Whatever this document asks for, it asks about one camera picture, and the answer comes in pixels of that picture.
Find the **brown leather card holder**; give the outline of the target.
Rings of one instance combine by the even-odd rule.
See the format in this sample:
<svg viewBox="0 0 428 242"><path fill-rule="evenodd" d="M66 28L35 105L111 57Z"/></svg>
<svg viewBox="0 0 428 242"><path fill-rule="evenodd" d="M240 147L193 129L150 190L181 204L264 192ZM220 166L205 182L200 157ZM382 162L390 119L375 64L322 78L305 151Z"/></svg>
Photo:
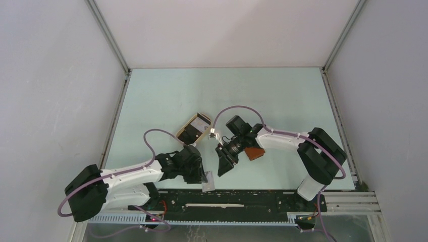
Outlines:
<svg viewBox="0 0 428 242"><path fill-rule="evenodd" d="M258 159L258 158L261 158L265 154L265 150L264 149L261 149L261 148L252 148L252 147L245 148L244 152L245 152L245 154L247 155L247 157L248 157L248 159L250 161L254 161L254 160Z"/></svg>

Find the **oval wooden tray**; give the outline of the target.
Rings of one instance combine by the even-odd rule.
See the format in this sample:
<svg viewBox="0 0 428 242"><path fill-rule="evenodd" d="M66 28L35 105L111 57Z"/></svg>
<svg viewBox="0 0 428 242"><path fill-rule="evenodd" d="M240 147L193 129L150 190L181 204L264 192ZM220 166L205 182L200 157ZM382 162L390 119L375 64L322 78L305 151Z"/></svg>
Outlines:
<svg viewBox="0 0 428 242"><path fill-rule="evenodd" d="M176 137L183 142L185 145L194 145L196 146L208 133L209 131L205 131L204 133L198 131L194 128L190 122L196 117L198 114L196 113L187 123L185 123L176 133Z"/></svg>

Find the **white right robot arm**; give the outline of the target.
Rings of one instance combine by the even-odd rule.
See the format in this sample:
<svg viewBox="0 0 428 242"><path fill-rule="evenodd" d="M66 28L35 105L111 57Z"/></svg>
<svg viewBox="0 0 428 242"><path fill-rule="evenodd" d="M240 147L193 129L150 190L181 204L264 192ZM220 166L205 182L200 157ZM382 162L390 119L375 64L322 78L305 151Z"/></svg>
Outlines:
<svg viewBox="0 0 428 242"><path fill-rule="evenodd" d="M345 151L321 128L308 133L269 131L263 124L251 126L240 116L233 116L227 123L233 136L228 142L221 141L215 151L219 158L218 176L232 170L244 152L250 160L262 157L267 149L295 150L308 175L297 188L294 206L301 211L314 204L314 198L341 172L347 159Z"/></svg>

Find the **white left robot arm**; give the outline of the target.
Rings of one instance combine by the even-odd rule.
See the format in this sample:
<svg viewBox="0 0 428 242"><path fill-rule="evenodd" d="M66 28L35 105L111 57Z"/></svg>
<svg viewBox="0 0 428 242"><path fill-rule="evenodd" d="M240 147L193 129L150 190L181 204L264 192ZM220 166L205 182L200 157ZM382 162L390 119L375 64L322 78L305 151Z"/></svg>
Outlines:
<svg viewBox="0 0 428 242"><path fill-rule="evenodd" d="M201 154L193 145L123 168L89 165L69 183L65 194L74 221L83 222L114 208L138 206L153 210L161 200L155 183L178 176L187 184L207 182Z"/></svg>

